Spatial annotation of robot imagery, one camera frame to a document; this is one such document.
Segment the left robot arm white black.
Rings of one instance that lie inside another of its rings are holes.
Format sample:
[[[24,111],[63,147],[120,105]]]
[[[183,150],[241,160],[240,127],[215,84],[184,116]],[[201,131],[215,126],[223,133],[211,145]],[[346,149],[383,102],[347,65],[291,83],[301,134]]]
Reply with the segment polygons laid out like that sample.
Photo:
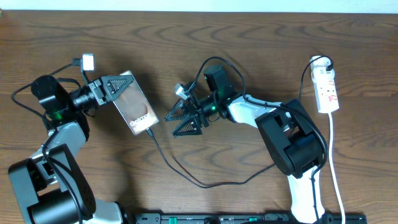
[[[52,75],[29,84],[45,108],[41,117],[49,136],[8,169],[25,223],[136,222],[119,203],[95,198],[75,160],[90,136],[86,112],[118,99],[133,81],[132,75],[104,76],[71,93]]]

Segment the white power strip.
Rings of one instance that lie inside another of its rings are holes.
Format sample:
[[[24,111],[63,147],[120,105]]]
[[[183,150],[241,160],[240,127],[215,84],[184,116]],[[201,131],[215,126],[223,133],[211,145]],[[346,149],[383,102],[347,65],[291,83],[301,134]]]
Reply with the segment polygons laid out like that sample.
[[[332,61],[321,55],[310,59],[311,79],[319,113],[332,113],[339,109]]]

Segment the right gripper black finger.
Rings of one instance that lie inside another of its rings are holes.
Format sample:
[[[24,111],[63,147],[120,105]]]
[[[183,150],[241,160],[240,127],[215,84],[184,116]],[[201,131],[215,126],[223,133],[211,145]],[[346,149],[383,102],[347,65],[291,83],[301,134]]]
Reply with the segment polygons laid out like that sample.
[[[165,116],[166,122],[185,120],[189,117],[189,106],[182,99],[179,99],[176,104],[170,109]]]
[[[201,121],[198,115],[191,114],[172,118],[172,121],[178,120],[181,120],[181,122],[172,131],[172,134],[175,138],[179,136],[203,134],[201,131]]]

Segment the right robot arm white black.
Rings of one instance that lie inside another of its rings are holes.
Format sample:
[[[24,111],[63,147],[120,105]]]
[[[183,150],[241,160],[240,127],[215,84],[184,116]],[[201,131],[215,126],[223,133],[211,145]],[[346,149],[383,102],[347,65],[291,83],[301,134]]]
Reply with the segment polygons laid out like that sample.
[[[176,84],[179,100],[165,116],[166,121],[179,122],[173,136],[201,135],[214,114],[256,128],[274,164],[288,178],[294,218],[300,223],[320,222],[325,210],[318,178],[327,160],[327,148],[301,103],[272,103],[240,93],[222,65],[208,67],[204,76],[211,94],[201,100],[192,83]]]

